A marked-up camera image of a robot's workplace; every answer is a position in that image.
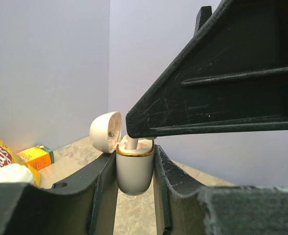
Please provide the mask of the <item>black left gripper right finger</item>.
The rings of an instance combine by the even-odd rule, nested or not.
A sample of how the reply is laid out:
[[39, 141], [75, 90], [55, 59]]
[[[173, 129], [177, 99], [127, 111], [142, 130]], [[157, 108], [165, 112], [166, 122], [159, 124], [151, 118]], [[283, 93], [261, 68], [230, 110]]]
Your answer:
[[156, 145], [154, 204], [159, 235], [288, 235], [288, 187], [211, 187]]

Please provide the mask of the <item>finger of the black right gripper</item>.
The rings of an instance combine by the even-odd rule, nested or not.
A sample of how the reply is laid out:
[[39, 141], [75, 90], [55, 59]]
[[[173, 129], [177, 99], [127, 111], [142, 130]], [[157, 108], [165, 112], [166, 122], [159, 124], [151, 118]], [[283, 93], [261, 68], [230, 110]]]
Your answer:
[[211, 17], [212, 15], [212, 7], [211, 6], [202, 6], [197, 13], [196, 22], [195, 22], [195, 35], [201, 27], [205, 24], [205, 22]]
[[288, 130], [288, 0], [223, 0], [126, 115], [132, 138]]

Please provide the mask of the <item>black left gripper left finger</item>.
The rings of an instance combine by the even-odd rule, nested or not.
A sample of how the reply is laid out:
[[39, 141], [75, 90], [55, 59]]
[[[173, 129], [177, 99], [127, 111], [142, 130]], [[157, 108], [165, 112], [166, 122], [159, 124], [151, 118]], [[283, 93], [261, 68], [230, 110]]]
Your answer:
[[0, 235], [111, 235], [117, 197], [115, 153], [49, 189], [0, 183]]

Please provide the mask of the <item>beige earbud case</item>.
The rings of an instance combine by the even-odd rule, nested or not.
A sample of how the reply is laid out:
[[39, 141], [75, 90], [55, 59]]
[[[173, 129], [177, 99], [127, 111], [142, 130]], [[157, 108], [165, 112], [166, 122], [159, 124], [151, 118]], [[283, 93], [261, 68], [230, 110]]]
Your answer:
[[127, 195], [137, 196], [147, 191], [151, 184], [155, 144], [152, 138], [139, 138], [137, 149], [126, 150], [127, 136], [122, 136], [119, 111], [98, 116], [89, 130], [90, 141], [95, 149], [115, 154], [119, 189]]

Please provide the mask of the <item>white stem earbud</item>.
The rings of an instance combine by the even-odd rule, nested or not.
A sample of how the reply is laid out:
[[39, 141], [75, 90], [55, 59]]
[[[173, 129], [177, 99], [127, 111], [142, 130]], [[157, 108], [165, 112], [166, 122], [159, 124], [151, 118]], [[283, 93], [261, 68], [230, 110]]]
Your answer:
[[126, 150], [135, 150], [137, 149], [137, 145], [138, 145], [138, 139], [133, 139], [127, 136], [127, 142], [125, 144]]

